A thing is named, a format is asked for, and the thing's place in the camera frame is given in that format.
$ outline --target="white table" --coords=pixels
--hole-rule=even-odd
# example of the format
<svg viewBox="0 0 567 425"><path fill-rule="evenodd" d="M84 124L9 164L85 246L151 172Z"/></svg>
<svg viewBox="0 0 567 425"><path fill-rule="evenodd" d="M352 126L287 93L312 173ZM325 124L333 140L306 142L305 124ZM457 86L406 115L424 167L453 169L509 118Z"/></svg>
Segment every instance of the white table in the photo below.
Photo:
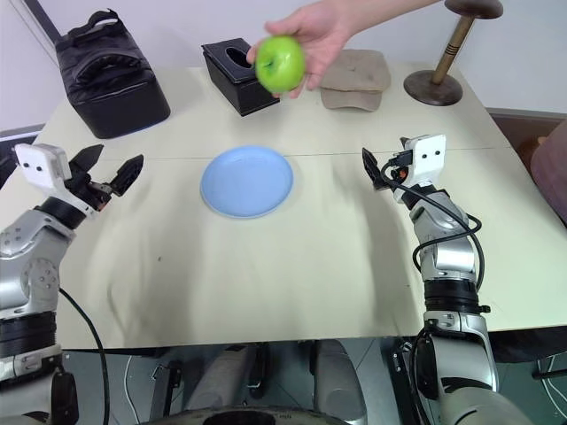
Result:
<svg viewBox="0 0 567 425"><path fill-rule="evenodd" d="M447 135L439 186L483 221L480 291L490 330L567 323L567 232L462 76L454 106L419 104L401 87L424 65L391 65L377 112L328 111L317 92L241 118L203 69L158 71L172 116L104 141L95 181L145 155L127 195L85 221L61 267L63 286L108 348L324 337L414 335L423 284L411 263L408 211L375 193L361 147L386 161L400 136ZM37 140L71 158L101 143L67 102ZM259 144L286 155L295 186L275 212L231 220L212 212L198 184L210 158ZM0 191L0 228L43 196L16 171ZM58 340L94 342L61 299Z"/></svg>

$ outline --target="floor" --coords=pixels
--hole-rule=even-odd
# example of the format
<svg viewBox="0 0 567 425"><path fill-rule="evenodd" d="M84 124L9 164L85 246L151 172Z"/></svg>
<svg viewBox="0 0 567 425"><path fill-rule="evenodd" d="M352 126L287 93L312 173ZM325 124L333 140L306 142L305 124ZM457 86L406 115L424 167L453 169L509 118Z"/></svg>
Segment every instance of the floor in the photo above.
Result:
<svg viewBox="0 0 567 425"><path fill-rule="evenodd" d="M370 425L398 425L392 384L387 366L381 355L386 338L344 339L351 361L359 376L368 408ZM177 347L159 359L135 356L128 371L128 388L138 411L140 421L147 421L150 413L153 380L156 366L167 364L171 359L183 362L182 386L174 391L172 413L181 406L197 383L206 365L222 349L222 346ZM266 396L259 402L247 398L249 405L299 406L312 408L313 377L308 372L308 356L295 342L272 344L274 357L274 380ZM111 424L135 423L123 389L123 376L128 355L108 356ZM80 425L99 425L102 420L102 380L97 354L89 352L66 352L65 366L74 374L77 382L81 418ZM567 356L559 356L554 368L567 367ZM532 363L499 364L501 393L519 406L533 421L534 425L561 425L562 417L555 411L540 383L532 379ZM567 377L556 378L555 386L567 393ZM567 403L562 403L567 411Z"/></svg>
<svg viewBox="0 0 567 425"><path fill-rule="evenodd" d="M488 110L490 116L517 151L522 143L547 136L567 115L553 112L533 112L515 110Z"/></svg>

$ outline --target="white wall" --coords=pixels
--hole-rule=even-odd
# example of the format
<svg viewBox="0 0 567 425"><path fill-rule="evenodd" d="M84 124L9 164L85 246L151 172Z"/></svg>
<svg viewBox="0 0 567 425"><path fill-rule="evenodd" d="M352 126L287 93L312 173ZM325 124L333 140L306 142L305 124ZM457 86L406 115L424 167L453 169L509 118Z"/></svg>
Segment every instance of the white wall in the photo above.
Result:
<svg viewBox="0 0 567 425"><path fill-rule="evenodd" d="M61 33L82 25L94 10L110 7L123 18L153 66L201 66L201 44L239 36L255 42L264 35L266 19L281 18L308 1L42 0L42 4ZM567 112L567 1L502 2L500 19L475 24L458 66L487 107ZM434 4L355 36L349 47L434 63L456 21L443 4ZM13 58L16 51L12 48L4 54L4 41L2 45L4 70L4 57ZM2 114L0 129L36 122L40 116L47 120L55 99L61 97L53 65L40 59L42 53L31 42L18 47L18 52L23 50L38 65L35 74L8 73L0 87L4 92L8 84L12 93L23 89L29 97L27 81L35 77L43 82L43 91L33 94L41 102L33 111L19 108L9 119Z"/></svg>
<svg viewBox="0 0 567 425"><path fill-rule="evenodd" d="M57 65L0 0L0 131L44 123L64 95Z"/></svg>

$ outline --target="black tissue box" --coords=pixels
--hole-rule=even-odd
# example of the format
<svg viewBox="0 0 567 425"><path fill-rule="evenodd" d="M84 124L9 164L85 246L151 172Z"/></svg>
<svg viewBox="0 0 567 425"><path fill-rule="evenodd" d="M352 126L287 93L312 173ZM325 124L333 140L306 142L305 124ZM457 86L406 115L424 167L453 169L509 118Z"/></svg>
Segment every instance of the black tissue box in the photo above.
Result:
<svg viewBox="0 0 567 425"><path fill-rule="evenodd" d="M69 103L96 137L132 133L169 116L150 64L116 12L94 13L55 50Z"/></svg>
<svg viewBox="0 0 567 425"><path fill-rule="evenodd" d="M241 116L280 101L256 79L252 66L246 62L250 44L242 38L201 47L211 80Z"/></svg>

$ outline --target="beige cloth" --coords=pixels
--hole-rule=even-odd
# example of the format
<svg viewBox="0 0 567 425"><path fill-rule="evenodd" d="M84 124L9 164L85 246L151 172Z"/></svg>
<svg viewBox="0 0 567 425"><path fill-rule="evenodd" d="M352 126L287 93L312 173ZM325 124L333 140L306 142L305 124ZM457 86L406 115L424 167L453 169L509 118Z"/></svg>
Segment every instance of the beige cloth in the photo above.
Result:
<svg viewBox="0 0 567 425"><path fill-rule="evenodd" d="M375 111L390 82L382 53L343 50L322 79L321 100L329 109L354 107Z"/></svg>

